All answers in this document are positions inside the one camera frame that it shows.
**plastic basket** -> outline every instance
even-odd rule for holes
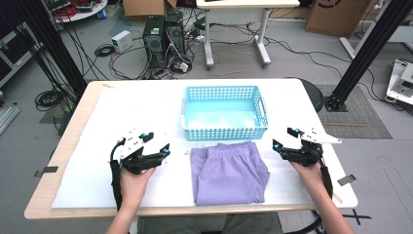
[[[256,86],[188,87],[181,125],[187,139],[260,139],[268,129],[265,103]]]

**white device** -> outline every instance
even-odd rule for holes
[[[119,53],[126,51],[128,48],[133,46],[131,39],[131,33],[128,31],[123,31],[112,38],[113,45],[117,48]]]
[[[413,63],[407,63],[401,76],[394,82],[392,91],[409,98],[413,96]]]

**gray carpet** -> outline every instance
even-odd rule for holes
[[[336,86],[316,85],[325,97]],[[370,102],[359,86],[356,86],[345,102],[348,112],[328,112],[325,107],[319,112],[325,131],[339,138],[392,139]]]

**purple pants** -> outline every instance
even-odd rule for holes
[[[270,173],[254,142],[191,151],[194,201],[198,206],[264,202]]]

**table leg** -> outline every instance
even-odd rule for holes
[[[259,31],[259,35],[255,36],[255,43],[258,46],[259,53],[263,60],[263,64],[262,64],[263,67],[271,64],[270,57],[268,56],[267,50],[265,49],[264,43],[263,43],[264,35],[265,35],[265,27],[267,26],[267,18],[269,15],[270,15],[270,9],[265,8],[262,12],[261,28]]]
[[[212,56],[212,49],[210,48],[209,42],[209,10],[206,10],[206,37],[204,39],[204,48],[206,52],[206,69],[210,70],[213,67],[213,56]]]

